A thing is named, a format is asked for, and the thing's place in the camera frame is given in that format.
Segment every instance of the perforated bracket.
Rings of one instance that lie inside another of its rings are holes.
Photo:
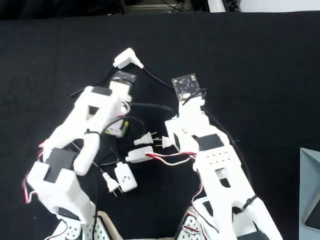
[[[240,163],[240,160],[231,145],[217,147],[207,151],[200,151],[197,156],[200,161],[206,161],[214,170],[225,168],[229,164]]]
[[[177,240],[205,240],[198,220],[193,216],[186,216],[178,233]]]
[[[77,224],[75,222],[67,222],[67,230],[55,238],[54,240],[76,240],[79,238],[82,230],[82,240],[92,240],[92,229],[94,221],[92,220],[91,224]],[[63,221],[59,223],[55,229],[53,236],[60,234],[66,229],[66,225]],[[99,217],[96,219],[94,240],[111,240],[108,234],[108,230],[105,228],[105,225]]]

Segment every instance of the circuit board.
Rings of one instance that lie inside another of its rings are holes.
[[[191,94],[200,89],[198,80],[194,73],[173,78],[172,84],[179,102],[185,100]]]

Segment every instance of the black table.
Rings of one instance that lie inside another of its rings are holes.
[[[24,204],[21,180],[38,143],[72,109],[68,95],[99,81],[113,58],[132,47],[168,84],[196,73],[200,86],[208,88],[207,108],[238,141],[255,192],[283,238],[297,240],[299,148],[320,150],[319,21],[319,12],[297,12],[0,22],[2,238],[51,234],[55,216],[37,200]],[[141,69],[125,71],[138,76],[135,102],[177,108],[176,95]],[[140,108],[132,115],[164,135],[164,121],[172,116]],[[113,168],[107,170],[112,175]],[[138,188],[119,198],[101,180],[98,208],[126,239],[173,236],[198,188],[191,165],[148,161],[132,171]]]

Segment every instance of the white connector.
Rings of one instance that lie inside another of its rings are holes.
[[[128,164],[123,163],[122,161],[118,162],[116,164],[116,168],[114,169],[114,173],[122,191],[125,193],[135,189],[138,186],[134,174],[132,173]]]
[[[161,141],[161,145],[156,145],[157,147],[162,147],[163,149],[168,148],[173,145],[172,141],[167,136],[162,136],[162,139],[155,139],[156,141]]]
[[[120,192],[122,192],[121,189],[120,189],[120,184],[116,180],[111,178],[107,172],[104,172],[102,174],[102,176],[103,176],[104,180],[106,181],[106,185],[107,185],[107,187],[109,189],[109,192],[113,193],[117,197],[117,194],[115,193],[115,190],[119,189]]]
[[[146,156],[145,153],[153,153],[154,150],[152,146],[145,146],[141,148],[134,149],[128,152],[128,156],[125,157],[125,160],[129,163],[141,163],[147,160],[152,159],[150,156]]]
[[[137,140],[134,140],[134,145],[140,145],[140,144],[153,144],[154,140],[158,140],[158,138],[152,138],[153,134],[156,134],[157,132],[150,133],[143,135],[141,138],[138,138]]]
[[[116,56],[113,66],[118,69],[123,69],[129,64],[137,65],[141,69],[144,68],[144,65],[137,58],[135,51],[133,51],[133,49],[130,47]]]

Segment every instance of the black cable tie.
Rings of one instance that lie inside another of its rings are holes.
[[[98,134],[100,136],[100,133],[98,131],[90,131],[89,128],[86,129],[84,134]]]
[[[249,198],[249,199],[246,201],[245,205],[243,205],[241,211],[244,212],[244,211],[246,210],[246,208],[247,208],[250,204],[252,204],[253,201],[254,201],[255,199],[257,199],[257,198],[258,198],[257,195],[254,195],[252,198]]]

